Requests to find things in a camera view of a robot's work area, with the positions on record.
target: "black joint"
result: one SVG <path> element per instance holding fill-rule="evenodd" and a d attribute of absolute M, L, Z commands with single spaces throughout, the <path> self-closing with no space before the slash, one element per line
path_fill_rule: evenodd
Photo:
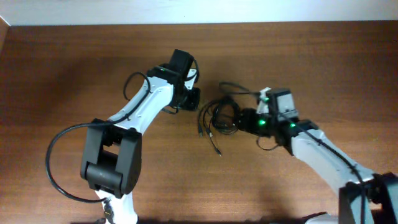
<path fill-rule="evenodd" d="M 264 120 L 266 123 L 264 125 L 260 125 L 260 120 Z M 234 123 L 238 124 L 238 129 L 241 131 L 245 131 L 260 137 L 271 137 L 269 116 L 257 114 L 257 111 L 253 108 L 245 108 L 240 111 L 238 120 L 234 121 Z"/>
<path fill-rule="evenodd" d="M 185 87 L 185 80 L 192 63 L 192 55 L 175 49 L 169 63 L 156 66 L 147 72 L 148 77 L 158 77 L 173 85 L 173 98 L 169 104 L 172 108 L 190 111 L 195 111 L 198 108 L 200 90 L 198 88 L 188 90 Z"/>
<path fill-rule="evenodd" d="M 94 123 L 104 122 L 98 119 Z M 81 161 L 81 178 L 93 190 L 104 190 L 121 198 L 130 193 L 141 173 L 142 136 L 135 129 L 117 126 L 89 127 Z M 120 145 L 119 155 L 104 146 Z"/>
<path fill-rule="evenodd" d="M 339 189 L 339 221 L 342 223 L 354 223 L 354 213 L 358 212 L 353 208 L 352 202 L 362 197 L 363 190 L 366 197 L 374 203 L 381 203 L 381 210 L 373 210 L 373 220 L 375 223 L 397 223 L 398 206 L 397 188 L 398 178 L 393 173 L 374 174 L 374 179 L 368 180 L 363 184 L 348 182 Z"/>
<path fill-rule="evenodd" d="M 293 120 L 295 122 L 295 126 L 291 127 L 289 122 L 284 122 L 280 126 L 277 127 L 277 131 L 275 132 L 275 140 L 281 146 L 284 146 L 286 150 L 293 156 L 293 150 L 291 146 L 291 139 L 299 135 L 299 133 L 304 131 L 308 131 L 311 129 L 318 129 L 318 126 L 310 120 L 302 120 L 298 121 L 298 119 Z"/>

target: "black cable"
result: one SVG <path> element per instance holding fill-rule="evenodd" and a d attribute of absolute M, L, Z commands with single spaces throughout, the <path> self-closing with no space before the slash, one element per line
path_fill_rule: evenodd
<path fill-rule="evenodd" d="M 125 84 L 124 84 L 124 86 L 123 86 L 123 96 L 124 96 L 124 99 L 126 99 L 126 100 L 131 100 L 131 99 L 129 99 L 129 98 L 127 97 L 127 94 L 126 94 L 127 85 L 129 84 L 130 79 L 132 78 L 132 76 L 137 75 L 137 74 L 143 75 L 141 72 L 134 72 L 134 73 L 131 74 L 131 76 L 126 80 L 126 82 L 125 82 Z M 178 113 L 178 108 L 176 108 L 175 111 L 170 111 L 170 110 L 168 110 L 168 109 L 162 108 L 162 111 L 163 111 L 163 112 L 166 112 L 166 113 L 168 113 L 168 114 L 177 114 L 177 113 Z"/>
<path fill-rule="evenodd" d="M 274 147 L 272 147 L 272 148 L 270 148 L 270 149 L 266 149 L 266 148 L 264 148 L 264 147 L 261 147 L 261 146 L 260 146 L 260 138 L 261 138 L 260 136 L 257 138 L 256 144 L 257 144 L 257 146 L 258 146 L 260 149 L 262 149 L 262 150 L 265 150 L 265 151 L 272 151 L 272 150 L 274 150 L 274 149 L 276 149 L 276 148 L 279 147 L 278 144 L 276 144 L 276 146 L 274 146 Z"/>
<path fill-rule="evenodd" d="M 145 92 L 145 95 L 139 100 L 138 104 L 128 113 L 126 113 L 122 118 L 116 120 L 116 121 L 106 121 L 104 123 L 83 123 L 83 124 L 76 124 L 73 126 L 70 126 L 67 129 L 64 129 L 63 131 L 59 132 L 57 135 L 55 135 L 55 137 L 51 140 L 48 148 L 47 148 L 47 153 L 45 155 L 45 171 L 47 173 L 47 177 L 50 180 L 50 183 L 53 185 L 53 187 L 58 190 L 61 194 L 63 194 L 64 196 L 79 201 L 79 202 L 85 202 L 85 203 L 98 203 L 98 202 L 103 202 L 106 200 L 106 198 L 102 198 L 102 199 L 96 199 L 96 200 L 91 200 L 91 199 L 85 199 L 85 198 L 80 198 L 77 196 L 74 196 L 70 193 L 68 193 L 66 190 L 62 189 L 61 186 L 59 186 L 57 184 L 57 182 L 54 180 L 52 174 L 51 174 L 51 170 L 50 170 L 50 156 L 52 153 L 52 149 L 55 145 L 55 143 L 58 141 L 58 139 L 60 137 L 62 137 L 64 134 L 74 130 L 74 129 L 78 129 L 78 128 L 84 128 L 84 127 L 98 127 L 98 126 L 110 126 L 110 125 L 114 125 L 117 123 L 120 123 L 121 121 L 124 121 L 125 119 L 127 119 L 130 115 L 133 114 L 133 112 L 135 112 L 135 110 L 137 110 L 137 108 L 139 107 L 139 105 L 146 99 L 146 97 L 148 96 L 148 94 L 150 93 L 150 81 L 149 79 L 146 77 L 146 75 L 144 75 L 141 72 L 134 72 L 133 74 L 131 74 L 129 76 L 129 78 L 126 80 L 126 83 L 124 84 L 124 88 L 123 88 L 123 95 L 125 96 L 125 98 L 127 98 L 126 96 L 126 87 L 127 84 L 130 82 L 131 78 L 134 77 L 135 75 L 141 75 L 145 78 L 147 84 L 148 84 L 148 89 Z"/>
<path fill-rule="evenodd" d="M 240 90 L 244 90 L 244 92 L 233 92 L 233 91 L 225 91 L 222 86 L 223 85 L 230 85 L 236 88 L 239 88 Z M 260 97 L 260 94 L 258 92 L 252 92 L 249 89 L 236 84 L 236 83 L 231 83 L 231 82 L 220 82 L 219 84 L 219 88 L 221 91 L 223 91 L 226 94 L 229 95 L 238 95 L 238 94 L 252 94 L 257 100 L 261 100 L 265 103 L 267 103 L 267 101 L 265 99 L 262 99 Z M 366 201 L 366 192 L 365 192 L 365 188 L 364 188 L 364 182 L 363 179 L 361 177 L 361 175 L 359 174 L 358 170 L 355 168 L 354 165 L 352 165 L 346 158 L 344 158 L 340 153 L 338 153 L 337 151 L 335 151 L 332 147 L 330 147 L 328 144 L 324 143 L 321 139 L 316 138 L 314 135 L 312 135 L 311 133 L 309 133 L 307 130 L 304 130 L 303 128 L 301 128 L 300 126 L 296 125 L 294 121 L 292 121 L 290 118 L 288 118 L 286 115 L 284 115 L 283 113 L 275 110 L 273 107 L 271 107 L 268 104 L 268 108 L 272 109 L 275 113 L 278 113 L 279 116 L 283 117 L 286 121 L 288 121 L 291 125 L 293 125 L 294 127 L 298 128 L 299 130 L 301 130 L 302 132 L 304 132 L 307 136 L 309 136 L 310 138 L 312 138 L 314 141 L 316 141 L 319 145 L 322 145 L 323 147 L 325 147 L 327 150 L 331 151 L 335 156 L 337 156 L 339 159 L 341 159 L 353 172 L 353 174 L 358 178 L 359 181 L 359 186 L 361 187 L 361 223 L 364 224 L 365 222 L 365 201 Z"/>
<path fill-rule="evenodd" d="M 199 76 L 200 76 L 200 72 L 199 72 L 199 65 L 198 62 L 196 61 L 196 59 L 193 59 L 193 63 L 195 63 L 195 67 L 197 69 L 197 72 L 195 72 L 194 75 L 188 77 L 187 79 L 185 79 L 185 81 L 190 81 L 192 80 L 192 78 L 195 78 L 195 83 L 198 81 Z"/>
<path fill-rule="evenodd" d="M 232 116 L 222 113 L 227 106 L 230 106 L 233 109 Z M 238 120 L 239 112 L 239 105 L 230 96 L 226 96 L 220 100 L 213 100 L 207 103 L 198 113 L 198 133 L 201 137 L 203 136 L 203 130 L 201 128 L 203 125 L 206 133 L 209 135 L 211 144 L 219 156 L 221 156 L 221 151 L 213 142 L 211 126 L 213 126 L 221 134 L 234 134 L 236 131 L 238 131 L 238 127 L 234 124 L 234 122 Z M 207 114 L 211 116 L 209 122 L 206 120 Z"/>

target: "wooden table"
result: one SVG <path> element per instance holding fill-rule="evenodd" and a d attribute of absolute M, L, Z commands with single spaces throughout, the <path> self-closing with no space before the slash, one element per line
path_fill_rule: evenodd
<path fill-rule="evenodd" d="M 106 119 L 126 101 L 127 76 L 190 52 L 203 101 L 221 80 L 252 90 L 287 87 L 301 118 L 317 123 L 349 156 L 380 173 L 398 172 L 398 22 L 11 27 L 0 58 L 2 223 L 92 222 L 100 204 L 58 193 L 44 171 L 53 136 Z M 142 85 L 136 78 L 129 94 Z M 236 99 L 253 107 L 250 97 Z M 337 197 L 283 148 L 256 137 L 216 134 L 223 157 L 197 133 L 196 113 L 160 113 L 143 137 L 134 189 L 141 218 L 271 220 L 337 213 Z M 80 179 L 85 129 L 61 138 L 52 170 L 65 189 L 96 198 Z"/>

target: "robotic arm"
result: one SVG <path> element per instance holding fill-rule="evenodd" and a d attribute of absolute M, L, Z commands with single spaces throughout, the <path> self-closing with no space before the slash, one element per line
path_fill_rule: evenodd
<path fill-rule="evenodd" d="M 106 198 L 102 202 L 106 223 L 137 222 L 132 190 L 141 172 L 141 137 L 165 106 L 197 109 L 200 90 L 193 87 L 198 79 L 198 68 L 190 68 L 193 61 L 188 53 L 176 50 L 169 64 L 147 72 L 148 80 L 138 93 L 108 121 L 120 120 L 138 106 L 127 119 L 113 126 L 88 128 L 81 177 L 100 198 Z M 119 155 L 104 150 L 112 144 L 119 145 Z"/>
<path fill-rule="evenodd" d="M 325 214 L 306 223 L 375 223 L 377 217 L 373 217 L 369 200 L 382 204 L 384 217 L 378 223 L 397 223 L 397 177 L 391 173 L 379 175 L 363 167 L 336 147 L 313 122 L 299 120 L 290 90 L 260 91 L 257 110 L 243 109 L 238 119 L 238 129 L 242 131 L 275 137 L 279 146 L 309 165 L 339 196 L 338 217 Z"/>

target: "green led light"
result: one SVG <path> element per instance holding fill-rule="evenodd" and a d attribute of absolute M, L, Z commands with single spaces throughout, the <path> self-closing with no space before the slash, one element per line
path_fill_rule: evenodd
<path fill-rule="evenodd" d="M 265 125 L 267 122 L 264 120 L 259 120 L 259 125 Z"/>

